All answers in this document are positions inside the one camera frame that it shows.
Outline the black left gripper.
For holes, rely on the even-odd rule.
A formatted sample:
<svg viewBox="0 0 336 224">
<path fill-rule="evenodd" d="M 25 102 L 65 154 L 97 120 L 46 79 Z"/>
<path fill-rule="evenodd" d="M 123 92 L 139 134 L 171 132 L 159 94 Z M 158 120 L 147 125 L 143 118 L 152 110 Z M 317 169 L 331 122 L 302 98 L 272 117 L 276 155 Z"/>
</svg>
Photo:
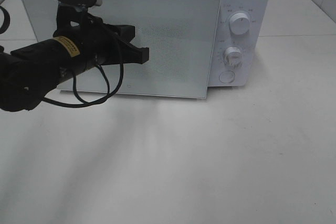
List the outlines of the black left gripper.
<svg viewBox="0 0 336 224">
<path fill-rule="evenodd" d="M 135 27 L 131 25 L 104 24 L 102 19 L 88 13 L 87 9 L 59 5 L 53 39 L 65 47 L 70 59 L 65 68 L 85 72 L 96 64 L 144 64 L 149 61 L 149 48 L 137 48 L 131 41 Z M 128 44 L 116 41 L 116 35 Z"/>
</svg>

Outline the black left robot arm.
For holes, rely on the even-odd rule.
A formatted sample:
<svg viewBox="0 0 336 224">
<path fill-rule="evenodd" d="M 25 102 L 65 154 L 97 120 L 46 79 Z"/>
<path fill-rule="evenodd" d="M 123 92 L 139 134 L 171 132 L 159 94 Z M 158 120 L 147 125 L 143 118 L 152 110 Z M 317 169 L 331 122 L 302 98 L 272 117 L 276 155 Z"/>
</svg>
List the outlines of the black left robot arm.
<svg viewBox="0 0 336 224">
<path fill-rule="evenodd" d="M 132 44 L 135 27 L 109 25 L 87 9 L 59 5 L 57 28 L 50 39 L 6 53 L 1 51 L 1 109 L 7 112 L 30 111 L 46 102 L 64 108 L 86 108 L 106 102 L 116 94 L 128 63 L 144 64 L 149 49 Z M 104 66 L 120 67 L 115 89 L 95 101 L 78 97 L 69 104 L 46 97 L 59 84 L 72 80 L 86 71 Z"/>
</svg>

